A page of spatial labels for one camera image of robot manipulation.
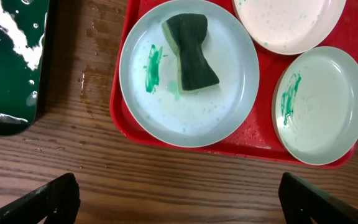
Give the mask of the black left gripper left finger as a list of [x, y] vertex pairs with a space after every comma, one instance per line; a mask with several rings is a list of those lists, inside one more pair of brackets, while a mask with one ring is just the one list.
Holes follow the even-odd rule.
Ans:
[[74, 223], [80, 207], [80, 188], [66, 173], [0, 208], [4, 223]]

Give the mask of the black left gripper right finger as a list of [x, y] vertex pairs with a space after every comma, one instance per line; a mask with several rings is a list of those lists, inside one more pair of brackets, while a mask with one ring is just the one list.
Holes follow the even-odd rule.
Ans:
[[278, 197], [287, 223], [358, 223], [358, 209], [289, 172]]

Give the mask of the green yellow sponge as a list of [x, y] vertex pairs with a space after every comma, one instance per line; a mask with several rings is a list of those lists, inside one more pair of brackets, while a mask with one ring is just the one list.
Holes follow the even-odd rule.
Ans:
[[203, 55], [208, 32], [203, 14], [184, 13], [162, 24], [163, 34], [177, 57], [177, 82], [180, 94], [196, 93], [219, 85], [219, 78]]

